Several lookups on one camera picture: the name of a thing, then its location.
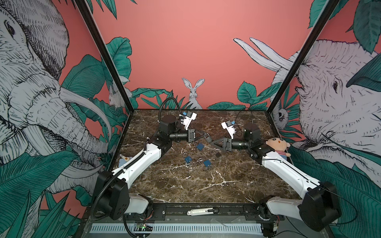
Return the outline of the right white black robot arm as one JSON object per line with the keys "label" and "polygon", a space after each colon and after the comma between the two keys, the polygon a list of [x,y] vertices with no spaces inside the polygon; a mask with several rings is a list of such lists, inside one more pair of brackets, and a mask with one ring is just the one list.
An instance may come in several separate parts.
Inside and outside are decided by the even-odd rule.
{"label": "right white black robot arm", "polygon": [[219,139],[208,136],[206,140],[210,145],[225,152],[245,150],[251,159],[274,172],[300,196],[299,199],[269,196],[261,201],[258,208],[262,219],[266,220],[276,215],[291,217],[320,232],[341,217],[342,211],[335,185],[321,182],[289,163],[273,146],[263,142],[261,131],[256,124],[244,125],[243,139],[234,138],[236,130],[231,121],[221,125],[230,136]]}

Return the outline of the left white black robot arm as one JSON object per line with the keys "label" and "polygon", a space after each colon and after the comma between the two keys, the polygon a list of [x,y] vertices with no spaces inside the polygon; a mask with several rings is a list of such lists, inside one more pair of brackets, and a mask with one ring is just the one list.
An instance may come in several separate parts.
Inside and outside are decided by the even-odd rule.
{"label": "left white black robot arm", "polygon": [[183,112],[178,117],[165,115],[159,119],[158,129],[144,142],[140,152],[119,168],[102,172],[93,192],[91,219],[97,221],[109,217],[117,220],[132,213],[150,217],[149,199],[143,195],[131,195],[129,190],[151,164],[171,149],[173,142],[196,141],[195,130],[189,128],[196,117],[194,112]]}

